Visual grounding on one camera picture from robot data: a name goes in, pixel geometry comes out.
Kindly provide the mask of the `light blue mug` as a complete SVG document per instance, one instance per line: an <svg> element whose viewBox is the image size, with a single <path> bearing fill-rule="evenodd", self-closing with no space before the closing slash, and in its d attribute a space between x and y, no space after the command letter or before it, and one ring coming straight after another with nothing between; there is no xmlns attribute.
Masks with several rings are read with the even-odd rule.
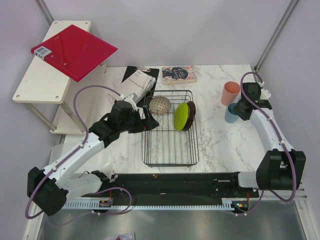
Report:
<svg viewBox="0 0 320 240"><path fill-rule="evenodd" d="M260 99L261 100L268 100L270 97L271 97L271 93L267 89L262 88Z"/></svg>

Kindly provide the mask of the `lime green plate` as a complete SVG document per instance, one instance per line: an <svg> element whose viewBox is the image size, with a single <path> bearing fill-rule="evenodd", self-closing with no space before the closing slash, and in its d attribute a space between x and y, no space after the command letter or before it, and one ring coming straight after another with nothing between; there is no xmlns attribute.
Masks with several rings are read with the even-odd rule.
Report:
<svg viewBox="0 0 320 240"><path fill-rule="evenodd" d="M189 106L187 103L181 103L178 105L174 112L174 128L176 131L181 131L189 118Z"/></svg>

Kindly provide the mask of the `blue-grey cup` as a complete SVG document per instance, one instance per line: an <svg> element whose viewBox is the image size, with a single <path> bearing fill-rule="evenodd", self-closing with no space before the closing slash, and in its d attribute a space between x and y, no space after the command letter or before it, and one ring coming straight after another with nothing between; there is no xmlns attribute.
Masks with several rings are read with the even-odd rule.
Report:
<svg viewBox="0 0 320 240"><path fill-rule="evenodd" d="M226 111L225 111L225 116L224 119L227 123L234 123L239 116L237 115L237 113L234 111L234 107L236 106L236 103L233 102L231 104L228 105Z"/></svg>

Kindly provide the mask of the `pink plastic cup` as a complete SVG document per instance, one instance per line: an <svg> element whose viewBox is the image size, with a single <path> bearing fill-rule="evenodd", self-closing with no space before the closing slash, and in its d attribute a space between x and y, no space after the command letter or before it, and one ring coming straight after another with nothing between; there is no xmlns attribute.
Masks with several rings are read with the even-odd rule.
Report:
<svg viewBox="0 0 320 240"><path fill-rule="evenodd" d="M234 81L228 81L225 83L221 95L221 103L224 106L228 106L231 104L238 94L241 92L241 86Z"/></svg>

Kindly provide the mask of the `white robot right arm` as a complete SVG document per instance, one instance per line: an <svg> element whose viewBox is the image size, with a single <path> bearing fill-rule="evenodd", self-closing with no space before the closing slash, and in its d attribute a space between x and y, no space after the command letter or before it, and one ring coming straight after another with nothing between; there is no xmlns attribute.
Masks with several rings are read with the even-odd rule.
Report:
<svg viewBox="0 0 320 240"><path fill-rule="evenodd" d="M265 155L257 170L240 172L238 179L229 184L235 197L242 196L247 188L260 190L292 190L299 188L306 155L297 151L285 139L275 121L271 104L261 99L258 83L242 84L241 98L233 111L243 121L250 121L262 142Z"/></svg>

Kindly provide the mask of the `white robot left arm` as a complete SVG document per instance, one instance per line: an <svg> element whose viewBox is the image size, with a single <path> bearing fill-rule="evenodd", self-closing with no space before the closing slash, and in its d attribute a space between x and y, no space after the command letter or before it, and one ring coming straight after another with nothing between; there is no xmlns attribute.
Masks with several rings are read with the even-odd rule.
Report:
<svg viewBox="0 0 320 240"><path fill-rule="evenodd" d="M106 196L110 191L108 182L94 171L85 177L72 175L93 156L116 141L120 134L151 131L159 126L147 105L142 107L144 118L134 103L117 101L109 113L95 122L85 137L65 155L43 169L33 167L27 175L27 196L41 212L48 216L56 214L66 202L87 194Z"/></svg>

